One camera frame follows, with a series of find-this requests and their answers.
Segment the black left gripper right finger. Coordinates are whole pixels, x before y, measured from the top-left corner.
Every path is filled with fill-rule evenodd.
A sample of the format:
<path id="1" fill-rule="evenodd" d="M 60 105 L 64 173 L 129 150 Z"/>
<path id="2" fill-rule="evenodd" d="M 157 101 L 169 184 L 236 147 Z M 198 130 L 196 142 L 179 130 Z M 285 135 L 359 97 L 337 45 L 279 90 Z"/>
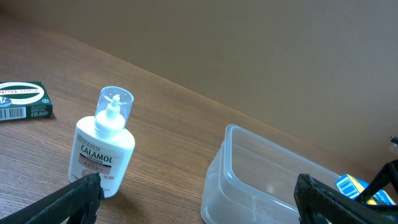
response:
<path id="1" fill-rule="evenodd" d="M 294 199 L 300 224 L 397 223 L 396 205 L 368 205 L 357 202 L 309 174 L 298 175 Z"/>

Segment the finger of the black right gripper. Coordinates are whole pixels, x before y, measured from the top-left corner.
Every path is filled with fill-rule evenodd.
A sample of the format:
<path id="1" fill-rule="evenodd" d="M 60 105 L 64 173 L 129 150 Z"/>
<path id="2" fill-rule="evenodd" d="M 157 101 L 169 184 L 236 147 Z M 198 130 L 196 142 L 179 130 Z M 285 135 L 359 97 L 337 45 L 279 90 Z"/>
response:
<path id="1" fill-rule="evenodd" d="M 355 198 L 355 201 L 359 203 L 367 202 L 388 184 L 392 184 L 397 192 L 397 160 L 385 164 L 371 183 Z"/>

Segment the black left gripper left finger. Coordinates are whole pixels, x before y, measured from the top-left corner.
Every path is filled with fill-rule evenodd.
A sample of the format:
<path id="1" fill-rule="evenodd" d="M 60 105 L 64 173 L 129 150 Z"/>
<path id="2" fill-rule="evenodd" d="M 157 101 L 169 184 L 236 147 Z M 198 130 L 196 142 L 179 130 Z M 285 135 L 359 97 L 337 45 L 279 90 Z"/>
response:
<path id="1" fill-rule="evenodd" d="M 99 173 L 88 174 L 1 219 L 1 224 L 94 224 L 104 199 Z"/>

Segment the blue VapoDrops box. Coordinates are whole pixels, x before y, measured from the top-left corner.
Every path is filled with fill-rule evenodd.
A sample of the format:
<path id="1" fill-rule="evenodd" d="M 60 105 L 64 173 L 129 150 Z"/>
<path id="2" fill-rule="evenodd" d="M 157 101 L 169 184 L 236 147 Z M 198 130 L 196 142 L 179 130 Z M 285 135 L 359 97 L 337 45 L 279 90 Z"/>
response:
<path id="1" fill-rule="evenodd" d="M 355 199 L 369 184 L 361 179 L 345 174 L 335 181 L 335 185 L 340 193 L 350 199 Z M 366 203 L 368 205 L 396 205 L 384 190 L 379 190 Z"/>

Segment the green Zam-Buk ointment box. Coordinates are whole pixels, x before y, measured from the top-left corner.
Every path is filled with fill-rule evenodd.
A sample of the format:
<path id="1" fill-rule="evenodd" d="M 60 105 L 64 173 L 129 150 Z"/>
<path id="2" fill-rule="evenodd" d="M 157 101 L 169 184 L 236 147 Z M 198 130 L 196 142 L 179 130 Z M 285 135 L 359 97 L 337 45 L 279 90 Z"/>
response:
<path id="1" fill-rule="evenodd" d="M 1 82 L 1 121 L 52 115 L 53 103 L 42 82 Z"/>

